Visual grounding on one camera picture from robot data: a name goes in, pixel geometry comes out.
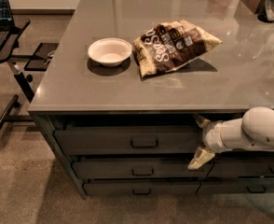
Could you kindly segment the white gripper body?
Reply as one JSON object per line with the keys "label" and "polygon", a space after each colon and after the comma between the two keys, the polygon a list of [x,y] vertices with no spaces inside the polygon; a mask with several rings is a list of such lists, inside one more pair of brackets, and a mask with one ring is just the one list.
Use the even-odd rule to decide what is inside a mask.
{"label": "white gripper body", "polygon": [[209,122],[202,131],[202,141],[208,149],[214,153],[222,153],[231,151],[228,148],[221,136],[222,130],[224,129],[223,121],[211,121]]}

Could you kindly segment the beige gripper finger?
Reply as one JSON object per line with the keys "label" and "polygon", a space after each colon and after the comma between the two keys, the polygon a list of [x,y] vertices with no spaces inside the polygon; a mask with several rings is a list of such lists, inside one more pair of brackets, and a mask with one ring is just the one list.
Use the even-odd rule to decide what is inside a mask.
{"label": "beige gripper finger", "polygon": [[215,153],[207,147],[198,147],[194,153],[193,159],[188,164],[187,168],[189,170],[197,170],[203,166],[206,162],[213,159]]}
{"label": "beige gripper finger", "polygon": [[194,119],[201,129],[204,129],[211,122],[209,119],[206,119],[199,114],[195,114]]}

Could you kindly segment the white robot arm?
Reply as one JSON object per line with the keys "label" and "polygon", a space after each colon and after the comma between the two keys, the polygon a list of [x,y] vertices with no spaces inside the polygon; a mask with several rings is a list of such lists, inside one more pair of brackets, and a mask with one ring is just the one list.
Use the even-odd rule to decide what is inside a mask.
{"label": "white robot arm", "polygon": [[273,109],[254,107],[239,119],[211,121],[195,115],[195,120],[202,129],[204,146],[196,149],[189,170],[197,170],[216,153],[234,149],[274,152]]}

